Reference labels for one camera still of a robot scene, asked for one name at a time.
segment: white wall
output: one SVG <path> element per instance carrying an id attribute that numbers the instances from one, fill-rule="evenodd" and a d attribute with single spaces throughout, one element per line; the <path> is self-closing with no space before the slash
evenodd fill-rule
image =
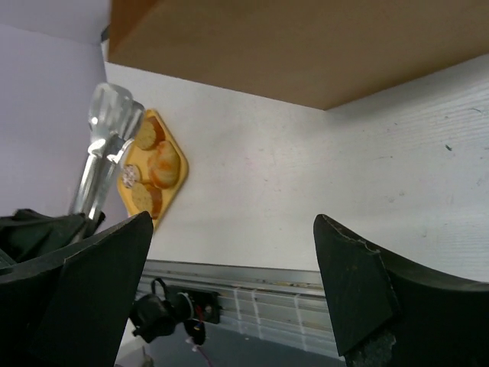
<path id="1" fill-rule="evenodd" d="M 325 213 L 414 261 L 489 281 L 489 55 L 327 112 L 106 71 L 160 112 L 189 161 L 148 258 L 318 270 L 313 221 Z"/>
<path id="2" fill-rule="evenodd" d="M 100 46 L 0 24 L 0 215 L 67 213 L 89 143 L 92 92 L 105 81 Z M 113 187 L 106 226 L 126 217 Z"/>

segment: black cable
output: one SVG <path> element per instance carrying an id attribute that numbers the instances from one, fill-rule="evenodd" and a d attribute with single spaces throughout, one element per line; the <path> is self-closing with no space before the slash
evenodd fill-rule
<path id="1" fill-rule="evenodd" d="M 151 281 L 151 293 L 156 294 L 156 283 L 158 283 L 163 288 L 164 299 L 167 299 L 168 288 L 163 279 L 155 278 Z"/>

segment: bread slice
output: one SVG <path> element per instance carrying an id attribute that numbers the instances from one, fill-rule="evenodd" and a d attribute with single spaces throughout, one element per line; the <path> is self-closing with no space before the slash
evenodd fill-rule
<path id="1" fill-rule="evenodd" d="M 151 116 L 143 121 L 134 143 L 143 151 L 154 149 L 160 141 L 165 140 L 165 131 L 156 117 Z"/>
<path id="2" fill-rule="evenodd" d="M 150 183 L 134 183 L 132 190 L 132 202 L 141 212 L 149 212 L 152 218 L 158 217 L 163 205 L 161 190 Z"/>
<path id="3" fill-rule="evenodd" d="M 141 171 L 135 164 L 126 164 L 122 171 L 122 184 L 125 188 L 131 189 L 136 182 L 141 181 Z"/>

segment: yellow plate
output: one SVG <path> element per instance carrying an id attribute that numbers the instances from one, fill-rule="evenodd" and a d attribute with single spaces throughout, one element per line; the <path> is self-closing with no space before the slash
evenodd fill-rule
<path id="1" fill-rule="evenodd" d="M 180 147 L 176 143 L 170 131 L 164 124 L 163 119 L 160 117 L 160 115 L 158 115 L 158 112 L 154 109 L 148 109 L 146 111 L 145 118 L 147 119 L 151 116 L 154 116 L 158 120 L 161 127 L 165 131 L 165 140 L 168 140 L 171 142 L 171 144 L 173 144 L 177 154 L 180 156 L 180 177 L 178 178 L 178 181 L 174 186 L 170 187 L 169 189 L 163 189 L 161 191 L 163 205 L 161 206 L 161 211 L 158 217 L 153 218 L 153 226 L 154 226 L 154 230 L 156 230 L 159 222 L 161 221 L 161 218 L 163 218 L 165 212 L 168 210 L 168 207 L 173 202 L 173 199 L 175 198 L 176 194 L 182 187 L 183 182 L 185 181 L 187 175 L 189 174 L 189 163 L 187 162 L 185 156 L 183 155 L 182 151 L 180 150 Z M 149 176 L 147 175 L 147 159 L 150 157 L 153 151 L 154 149 L 150 151 L 143 151 L 140 148 L 136 147 L 135 144 L 132 144 L 130 151 L 128 152 L 128 156 L 125 160 L 125 164 L 134 164 L 138 166 L 139 171 L 141 172 L 141 181 L 149 180 Z M 122 173 L 119 175 L 117 179 L 117 189 L 129 214 L 131 216 L 138 214 L 140 210 L 138 210 L 138 208 L 136 208 L 136 206 L 132 202 L 131 189 L 128 189 L 122 183 Z"/>

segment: bread roll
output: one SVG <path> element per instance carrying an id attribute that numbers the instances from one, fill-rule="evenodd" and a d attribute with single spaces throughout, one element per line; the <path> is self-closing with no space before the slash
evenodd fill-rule
<path id="1" fill-rule="evenodd" d="M 160 189 L 172 187 L 180 175 L 180 156 L 169 141 L 162 141 L 147 160 L 148 176 Z"/>
<path id="2" fill-rule="evenodd" d="M 160 141 L 165 140 L 165 131 L 156 117 L 151 116 L 143 121 L 134 143 L 143 151 L 154 149 Z"/>
<path id="3" fill-rule="evenodd" d="M 161 190 L 150 183 L 136 182 L 131 190 L 132 202 L 141 212 L 149 212 L 152 218 L 160 215 L 163 200 Z"/>

